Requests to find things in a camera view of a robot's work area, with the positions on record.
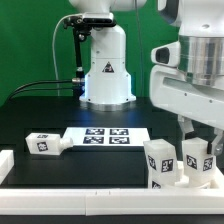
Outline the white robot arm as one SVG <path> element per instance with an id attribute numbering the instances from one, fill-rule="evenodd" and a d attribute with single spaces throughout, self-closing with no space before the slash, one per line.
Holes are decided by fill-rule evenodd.
<path id="1" fill-rule="evenodd" d="M 69 0 L 79 13 L 79 39 L 92 37 L 91 69 L 80 100 L 114 108 L 134 97 L 125 69 L 125 33 L 113 13 L 141 7 L 147 0 Z M 150 99 L 154 106 L 178 115 L 185 139 L 192 123 L 214 128 L 207 152 L 224 150 L 224 0 L 157 0 L 160 16 L 179 28 L 176 42 L 151 51 Z"/>

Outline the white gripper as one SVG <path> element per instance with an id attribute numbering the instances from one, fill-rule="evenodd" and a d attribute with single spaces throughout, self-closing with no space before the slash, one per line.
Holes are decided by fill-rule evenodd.
<path id="1" fill-rule="evenodd" d="M 192 120 L 214 128 L 216 137 L 208 143 L 207 153 L 221 155 L 224 148 L 224 77 L 215 85 L 195 85 L 185 81 L 177 69 L 155 65 L 150 74 L 150 99 L 154 106 L 175 113 L 182 139 L 195 136 Z"/>

